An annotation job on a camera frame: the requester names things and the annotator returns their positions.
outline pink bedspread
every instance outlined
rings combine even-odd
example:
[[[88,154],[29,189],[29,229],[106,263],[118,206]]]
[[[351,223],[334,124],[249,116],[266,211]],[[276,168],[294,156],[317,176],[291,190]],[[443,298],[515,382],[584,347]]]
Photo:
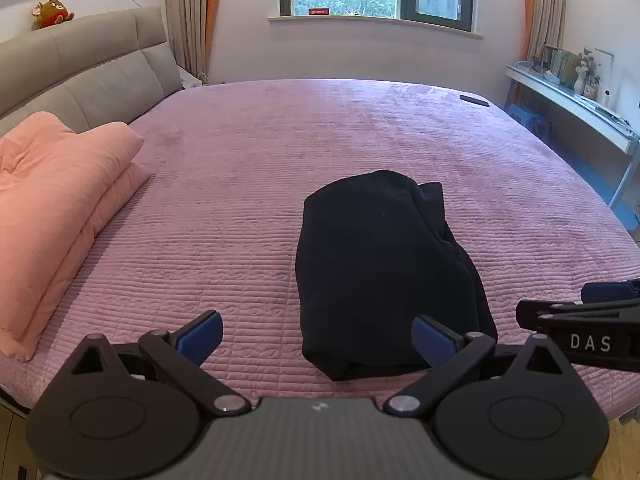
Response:
[[[521,298],[578,300],[640,276],[640,250],[574,171],[499,108],[429,86],[291,80],[182,91],[132,124],[149,181],[108,224],[6,390],[31,404],[82,337],[134,341],[204,310],[225,321],[204,368],[243,394],[378,398],[414,377],[336,384],[301,356],[294,256],[304,198],[387,169],[443,183],[447,221],[484,282],[503,343]],[[579,367],[611,418],[640,375]]]

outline wooden floor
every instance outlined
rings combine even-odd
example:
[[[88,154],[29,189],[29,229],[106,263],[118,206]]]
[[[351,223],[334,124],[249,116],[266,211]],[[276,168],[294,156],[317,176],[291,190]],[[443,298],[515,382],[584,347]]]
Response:
[[[594,480],[640,480],[640,424],[609,425],[609,443],[593,474]]]

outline desk leg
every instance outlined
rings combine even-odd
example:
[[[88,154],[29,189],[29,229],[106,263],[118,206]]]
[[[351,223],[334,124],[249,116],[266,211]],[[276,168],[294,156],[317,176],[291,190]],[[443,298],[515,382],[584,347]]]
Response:
[[[513,103],[513,100],[515,99],[515,93],[516,93],[516,80],[512,79],[511,80],[511,86],[509,86],[509,93],[507,94],[507,100],[504,102],[504,111],[507,111],[507,108],[509,108],[509,105],[511,103]]]
[[[611,199],[611,202],[609,202],[609,207],[611,209],[615,208],[615,206],[618,204],[618,202],[622,198],[622,194],[625,191],[626,184],[634,176],[634,173],[636,172],[636,168],[638,167],[638,164],[640,164],[640,146],[636,146],[636,149],[634,150],[634,154],[631,157],[631,162],[629,162],[629,165],[626,167],[625,174],[620,179],[620,184],[618,184],[618,188],[616,189],[616,192],[613,194],[613,198]]]

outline window sill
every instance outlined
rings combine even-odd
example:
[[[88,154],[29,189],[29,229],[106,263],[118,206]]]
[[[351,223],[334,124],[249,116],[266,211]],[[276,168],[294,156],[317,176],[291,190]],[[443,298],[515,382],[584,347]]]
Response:
[[[432,30],[441,30],[443,32],[452,32],[453,34],[461,34],[475,40],[483,40],[484,36],[458,28],[443,27],[442,25],[434,25],[433,23],[412,22],[411,20],[397,20],[396,18],[377,18],[374,16],[343,16],[338,14],[316,15],[316,16],[275,16],[267,18],[269,22],[308,22],[311,20],[357,20],[360,22],[380,22],[391,25],[408,25],[410,27],[430,28]]]

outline blue gripper pad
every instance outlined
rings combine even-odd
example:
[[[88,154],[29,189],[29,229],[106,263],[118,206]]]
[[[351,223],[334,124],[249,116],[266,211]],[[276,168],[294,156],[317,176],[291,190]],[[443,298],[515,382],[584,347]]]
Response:
[[[222,342],[222,316],[207,317],[178,339],[176,349],[189,361],[200,366]]]
[[[635,300],[640,298],[638,281],[585,283],[580,292],[583,303]]]
[[[411,343],[431,368],[457,354],[465,339],[428,316],[418,316],[411,324]]]

